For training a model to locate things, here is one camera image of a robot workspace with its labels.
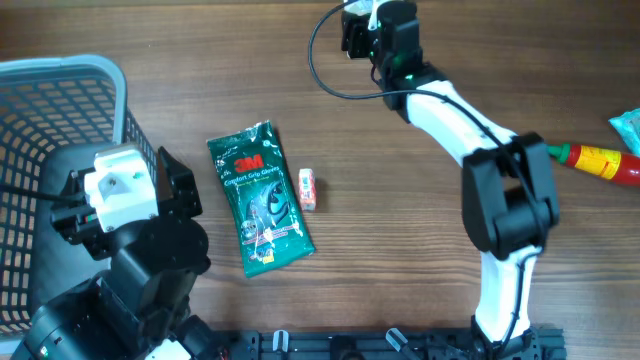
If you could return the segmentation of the green 3M gloves packet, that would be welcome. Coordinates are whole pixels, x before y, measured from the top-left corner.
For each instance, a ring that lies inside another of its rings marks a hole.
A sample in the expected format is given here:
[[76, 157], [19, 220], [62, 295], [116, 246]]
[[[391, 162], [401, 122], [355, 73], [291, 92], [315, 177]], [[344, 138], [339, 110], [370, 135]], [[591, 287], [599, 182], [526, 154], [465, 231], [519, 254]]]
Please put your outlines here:
[[246, 277], [316, 251], [270, 121], [210, 139], [207, 147], [231, 208]]

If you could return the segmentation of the grey plastic mesh basket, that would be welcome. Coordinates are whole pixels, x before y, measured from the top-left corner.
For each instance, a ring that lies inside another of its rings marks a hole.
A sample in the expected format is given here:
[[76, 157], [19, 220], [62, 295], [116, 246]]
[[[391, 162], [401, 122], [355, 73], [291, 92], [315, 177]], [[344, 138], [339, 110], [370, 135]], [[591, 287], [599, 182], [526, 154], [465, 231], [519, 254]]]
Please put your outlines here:
[[[156, 155], [127, 108], [124, 73], [98, 55], [35, 58], [1, 65], [1, 181], [57, 194], [71, 170], [95, 154], [134, 142], [151, 172]], [[1, 195], [1, 355], [10, 356], [30, 317], [50, 299], [110, 266], [50, 226], [48, 201]]]

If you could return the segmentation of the small orange snack packet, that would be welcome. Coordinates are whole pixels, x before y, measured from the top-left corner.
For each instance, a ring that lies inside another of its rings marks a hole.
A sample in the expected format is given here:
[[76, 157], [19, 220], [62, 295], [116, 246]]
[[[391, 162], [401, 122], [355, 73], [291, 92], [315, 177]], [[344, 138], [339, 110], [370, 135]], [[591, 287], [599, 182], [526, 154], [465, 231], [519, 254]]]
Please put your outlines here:
[[314, 211], [316, 208], [315, 176], [310, 168], [299, 170], [299, 202], [304, 211]]

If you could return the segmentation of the teal wet wipes packet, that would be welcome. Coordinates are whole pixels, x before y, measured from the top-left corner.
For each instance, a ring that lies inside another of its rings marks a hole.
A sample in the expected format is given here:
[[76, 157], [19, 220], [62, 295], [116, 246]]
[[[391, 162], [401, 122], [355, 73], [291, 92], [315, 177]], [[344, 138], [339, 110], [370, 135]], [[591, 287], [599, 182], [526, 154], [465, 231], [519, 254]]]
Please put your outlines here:
[[611, 118], [609, 124], [635, 156], [640, 155], [640, 109], [627, 111]]

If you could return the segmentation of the red sauce bottle yellow label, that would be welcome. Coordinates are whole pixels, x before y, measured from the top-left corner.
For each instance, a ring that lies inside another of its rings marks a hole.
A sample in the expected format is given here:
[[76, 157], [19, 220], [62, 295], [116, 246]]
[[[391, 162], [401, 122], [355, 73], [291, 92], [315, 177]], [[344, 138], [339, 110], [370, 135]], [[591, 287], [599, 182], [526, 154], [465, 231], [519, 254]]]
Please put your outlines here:
[[639, 158], [617, 150], [564, 143], [548, 145], [549, 155], [558, 163], [609, 182], [639, 186]]

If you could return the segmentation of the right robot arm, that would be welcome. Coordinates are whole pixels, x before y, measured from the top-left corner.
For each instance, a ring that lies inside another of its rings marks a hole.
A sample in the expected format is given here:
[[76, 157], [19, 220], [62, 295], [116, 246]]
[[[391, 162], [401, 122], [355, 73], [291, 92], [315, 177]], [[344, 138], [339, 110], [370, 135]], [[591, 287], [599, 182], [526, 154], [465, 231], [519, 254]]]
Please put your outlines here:
[[481, 255], [472, 318], [480, 354], [505, 359], [535, 350], [528, 317], [531, 278], [559, 205], [544, 140], [499, 126], [465, 101], [423, 58], [411, 1], [346, 1], [341, 48], [374, 67], [376, 97], [430, 135], [460, 166], [462, 220]]

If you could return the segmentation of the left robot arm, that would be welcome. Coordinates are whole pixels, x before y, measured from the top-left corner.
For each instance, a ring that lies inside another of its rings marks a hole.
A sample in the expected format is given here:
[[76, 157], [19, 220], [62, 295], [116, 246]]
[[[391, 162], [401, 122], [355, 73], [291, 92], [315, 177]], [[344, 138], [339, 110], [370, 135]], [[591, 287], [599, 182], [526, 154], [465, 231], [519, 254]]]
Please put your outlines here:
[[196, 222], [193, 172], [157, 152], [171, 195], [160, 200], [140, 149], [119, 145], [69, 172], [49, 222], [108, 268], [38, 308], [15, 359], [218, 359], [222, 345], [191, 314], [189, 294], [211, 261]]

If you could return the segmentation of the white barcode scanner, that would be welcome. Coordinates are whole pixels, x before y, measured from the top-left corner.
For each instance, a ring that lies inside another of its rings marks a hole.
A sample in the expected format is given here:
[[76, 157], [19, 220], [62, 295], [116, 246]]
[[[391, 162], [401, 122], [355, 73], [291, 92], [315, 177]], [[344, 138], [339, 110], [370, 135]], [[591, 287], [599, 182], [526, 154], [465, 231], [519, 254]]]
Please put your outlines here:
[[345, 0], [344, 9], [353, 13], [369, 13], [372, 11], [373, 0]]

